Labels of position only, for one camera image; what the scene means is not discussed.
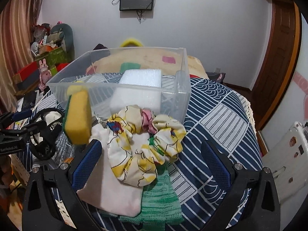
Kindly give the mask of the clear plastic storage bin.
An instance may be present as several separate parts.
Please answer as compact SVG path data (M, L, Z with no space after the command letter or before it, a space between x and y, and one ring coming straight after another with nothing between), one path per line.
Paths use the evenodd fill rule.
M114 48L88 51L47 85L65 108L73 90L86 89L92 112L104 119L127 105L184 121L191 84L184 48Z

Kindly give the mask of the yellow floral fabric scrunchie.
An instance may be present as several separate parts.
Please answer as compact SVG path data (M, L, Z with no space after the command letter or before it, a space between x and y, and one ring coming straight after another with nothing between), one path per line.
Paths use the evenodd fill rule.
M110 116L106 126L111 171L134 187L151 184L158 167L176 161L183 151L185 127L169 115L129 105Z

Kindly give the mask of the yellow green sponge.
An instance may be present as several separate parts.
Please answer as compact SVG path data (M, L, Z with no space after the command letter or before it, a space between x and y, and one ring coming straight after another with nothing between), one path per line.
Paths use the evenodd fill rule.
M68 88L68 103L63 119L63 130L70 143L87 144L92 129L92 111L88 90L82 85Z

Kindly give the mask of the small black wall monitor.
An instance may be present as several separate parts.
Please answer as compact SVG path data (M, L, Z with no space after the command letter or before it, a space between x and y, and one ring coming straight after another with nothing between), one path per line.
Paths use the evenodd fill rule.
M120 0L120 11L152 9L153 0Z

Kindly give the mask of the white suitcase with stickers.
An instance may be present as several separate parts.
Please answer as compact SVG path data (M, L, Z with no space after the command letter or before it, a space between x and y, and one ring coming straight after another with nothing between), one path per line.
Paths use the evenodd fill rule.
M279 143L263 156L283 203L307 185L307 125L296 121Z

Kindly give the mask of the grey green plush toy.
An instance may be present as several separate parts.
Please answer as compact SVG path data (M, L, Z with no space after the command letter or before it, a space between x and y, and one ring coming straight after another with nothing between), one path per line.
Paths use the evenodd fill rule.
M61 45L71 60L75 59L74 37L72 28L66 24L57 24L51 29L51 34L60 33L62 36Z

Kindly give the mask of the green knit glove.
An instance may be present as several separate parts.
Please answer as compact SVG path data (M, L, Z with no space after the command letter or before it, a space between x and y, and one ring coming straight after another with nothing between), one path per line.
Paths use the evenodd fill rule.
M159 166L154 182L142 188L141 212L135 217L119 215L121 222L142 224L143 230L165 230L166 224L182 223L182 209L167 167Z

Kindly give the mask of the white foam block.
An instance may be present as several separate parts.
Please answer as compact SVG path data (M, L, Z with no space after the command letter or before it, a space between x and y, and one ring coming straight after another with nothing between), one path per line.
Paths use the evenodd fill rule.
M162 72L160 69L129 69L124 72L111 97L110 111L119 112L128 105L161 113Z

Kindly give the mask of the red flat box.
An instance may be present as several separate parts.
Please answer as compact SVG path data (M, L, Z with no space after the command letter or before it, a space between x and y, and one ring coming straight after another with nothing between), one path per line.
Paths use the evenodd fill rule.
M37 62L31 62L30 64L24 66L19 72L13 75L13 82L15 84L25 81L31 74L38 71Z

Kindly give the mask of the black white fabric band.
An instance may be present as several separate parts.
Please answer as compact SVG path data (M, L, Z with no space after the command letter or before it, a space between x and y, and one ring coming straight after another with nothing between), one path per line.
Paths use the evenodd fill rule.
M32 154L41 161L52 158L56 151L56 140L62 132L64 113L56 108L40 110L29 121L30 124L39 123L37 134L32 132L29 148Z

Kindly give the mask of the white drawstring pouch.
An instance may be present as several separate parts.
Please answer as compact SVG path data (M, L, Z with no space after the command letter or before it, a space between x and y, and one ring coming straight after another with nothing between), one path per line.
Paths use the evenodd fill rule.
M85 186L77 191L79 198L106 212L135 217L141 212L143 189L120 182L111 170L108 160L109 130L101 124L92 127L90 140L99 140L102 155Z

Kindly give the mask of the pink bunny plush toy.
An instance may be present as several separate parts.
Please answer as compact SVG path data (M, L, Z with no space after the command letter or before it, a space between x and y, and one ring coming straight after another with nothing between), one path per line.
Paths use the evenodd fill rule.
M39 73L40 73L40 82L38 87L41 91L44 91L46 88L46 83L52 77L52 73L46 63L46 59L39 61Z

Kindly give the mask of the blue white patterned tablecloth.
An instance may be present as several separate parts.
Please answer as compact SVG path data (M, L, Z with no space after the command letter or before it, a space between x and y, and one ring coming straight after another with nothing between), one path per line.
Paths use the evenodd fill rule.
M192 78L191 89L184 119L184 151L169 166L184 221L179 225L168 224L167 230L201 230L225 196L202 160L203 141L216 142L219 151L247 169L262 168L246 98L208 79Z

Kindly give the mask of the beige patchwork blanket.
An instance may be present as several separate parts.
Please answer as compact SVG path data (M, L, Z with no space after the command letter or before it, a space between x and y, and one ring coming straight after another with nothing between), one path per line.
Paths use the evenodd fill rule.
M92 59L86 74L121 73L129 64L139 64L140 69L160 69L163 75L187 71L193 78L208 78L199 59L189 56L186 49L171 48L121 48L110 49L110 55Z

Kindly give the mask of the striped brown curtain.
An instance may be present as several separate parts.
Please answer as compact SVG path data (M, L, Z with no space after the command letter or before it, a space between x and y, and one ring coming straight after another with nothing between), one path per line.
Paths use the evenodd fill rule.
M13 76L33 61L31 28L37 23L42 0L8 0L1 7L1 112L16 105Z

